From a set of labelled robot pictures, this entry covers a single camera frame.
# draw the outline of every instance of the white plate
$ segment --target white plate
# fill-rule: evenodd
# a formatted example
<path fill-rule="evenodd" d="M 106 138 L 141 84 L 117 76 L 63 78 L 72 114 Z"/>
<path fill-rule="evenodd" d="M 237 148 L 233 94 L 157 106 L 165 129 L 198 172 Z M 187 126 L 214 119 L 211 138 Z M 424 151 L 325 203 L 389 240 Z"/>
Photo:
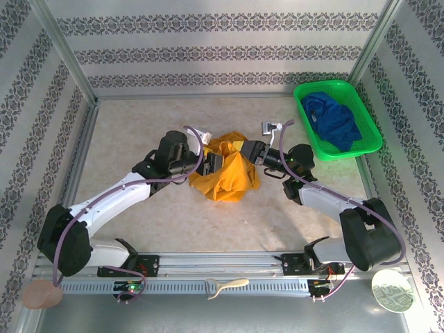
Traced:
<path fill-rule="evenodd" d="M 383 269 L 373 276 L 372 291 L 377 302 L 391 312 L 405 312 L 414 302 L 409 281 L 391 269 Z"/>

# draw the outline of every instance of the green plastic basket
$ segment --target green plastic basket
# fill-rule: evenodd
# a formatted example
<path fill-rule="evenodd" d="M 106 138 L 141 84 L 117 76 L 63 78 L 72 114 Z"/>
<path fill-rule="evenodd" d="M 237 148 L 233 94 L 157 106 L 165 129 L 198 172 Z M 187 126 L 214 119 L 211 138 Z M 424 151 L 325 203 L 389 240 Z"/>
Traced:
<path fill-rule="evenodd" d="M 355 141 L 349 151 L 344 153 L 341 152 L 328 141 L 322 140 L 311 128 L 300 101 L 312 92 L 326 92 L 338 103 L 344 104 L 352 110 L 353 115 L 355 116 L 356 125 L 361 132 L 362 139 Z M 359 98 L 358 93 L 350 83 L 342 80 L 304 83 L 297 86 L 293 95 L 298 106 L 299 115 L 307 129 L 311 146 L 320 160 L 330 161 L 338 158 L 357 157 L 363 154 L 373 153 L 381 148 L 381 133 L 379 133 L 375 123 L 368 114 L 366 107 Z"/>

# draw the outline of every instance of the patterned wallpaper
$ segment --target patterned wallpaper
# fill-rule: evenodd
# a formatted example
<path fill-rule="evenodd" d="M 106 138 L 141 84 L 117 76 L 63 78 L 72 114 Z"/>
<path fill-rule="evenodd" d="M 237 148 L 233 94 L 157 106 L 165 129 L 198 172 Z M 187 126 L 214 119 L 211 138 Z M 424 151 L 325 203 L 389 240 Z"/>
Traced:
<path fill-rule="evenodd" d="M 385 0 L 48 0 L 98 96 L 290 92 L 346 78 Z"/>
<path fill-rule="evenodd" d="M 358 86 L 384 137 L 366 156 L 375 191 L 404 231 L 434 332 L 444 332 L 442 22 L 442 2 L 405 1 Z"/>
<path fill-rule="evenodd" d="M 0 10 L 0 332 L 11 332 L 89 108 L 28 2 Z"/>

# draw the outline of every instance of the blue cloth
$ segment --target blue cloth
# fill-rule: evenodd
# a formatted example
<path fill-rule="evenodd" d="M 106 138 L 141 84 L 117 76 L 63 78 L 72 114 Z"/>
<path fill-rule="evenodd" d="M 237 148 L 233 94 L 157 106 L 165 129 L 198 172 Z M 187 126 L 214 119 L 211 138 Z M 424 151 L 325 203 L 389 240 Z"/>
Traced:
<path fill-rule="evenodd" d="M 353 141 L 362 139 L 352 111 L 325 92 L 308 94 L 301 102 L 314 132 L 340 151 L 349 151 Z"/>

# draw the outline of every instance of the yellow cloth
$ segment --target yellow cloth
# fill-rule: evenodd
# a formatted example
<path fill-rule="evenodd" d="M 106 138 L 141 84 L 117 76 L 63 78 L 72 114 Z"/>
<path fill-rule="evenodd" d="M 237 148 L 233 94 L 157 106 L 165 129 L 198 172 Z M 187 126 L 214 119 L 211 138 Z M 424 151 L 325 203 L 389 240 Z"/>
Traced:
<path fill-rule="evenodd" d="M 223 167 L 206 176 L 193 173 L 189 177 L 189 185 L 214 201 L 236 202 L 241 200 L 249 189 L 259 189 L 261 182 L 255 165 L 232 145 L 234 141 L 245 140 L 246 137 L 235 131 L 211 140 L 207 147 L 224 156 Z"/>

